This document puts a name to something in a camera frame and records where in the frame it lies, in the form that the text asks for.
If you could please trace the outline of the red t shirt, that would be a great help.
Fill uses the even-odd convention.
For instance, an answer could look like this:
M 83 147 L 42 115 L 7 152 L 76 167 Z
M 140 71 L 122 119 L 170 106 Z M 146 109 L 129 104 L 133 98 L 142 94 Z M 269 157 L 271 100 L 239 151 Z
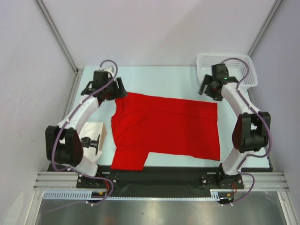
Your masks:
M 132 92 L 115 103 L 112 169 L 140 171 L 151 152 L 221 159 L 216 103 Z

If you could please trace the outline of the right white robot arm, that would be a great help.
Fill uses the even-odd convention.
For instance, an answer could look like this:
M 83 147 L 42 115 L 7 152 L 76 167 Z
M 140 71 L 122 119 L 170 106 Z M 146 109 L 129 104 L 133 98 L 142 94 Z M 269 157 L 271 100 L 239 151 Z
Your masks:
M 205 94 L 215 101 L 225 99 L 237 117 L 232 133 L 233 149 L 219 165 L 216 176 L 217 184 L 227 188 L 241 174 L 241 168 L 249 157 L 259 158 L 257 153 L 265 147 L 268 150 L 261 157 L 269 155 L 272 147 L 271 116 L 268 112 L 260 111 L 241 92 L 241 81 L 229 75 L 225 63 L 212 65 L 211 72 L 211 75 L 205 75 L 199 94 Z

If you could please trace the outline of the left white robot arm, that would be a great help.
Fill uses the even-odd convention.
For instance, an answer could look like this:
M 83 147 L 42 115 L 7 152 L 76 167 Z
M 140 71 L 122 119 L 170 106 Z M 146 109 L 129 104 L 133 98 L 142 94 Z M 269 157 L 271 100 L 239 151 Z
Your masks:
M 87 176 L 87 182 L 97 188 L 104 178 L 98 173 L 98 165 L 84 155 L 79 134 L 88 118 L 104 101 L 127 96 L 122 79 L 117 77 L 116 67 L 101 67 L 94 71 L 93 79 L 81 92 L 78 105 L 56 126 L 45 130 L 46 156 L 55 170 L 57 165 L 76 170 Z

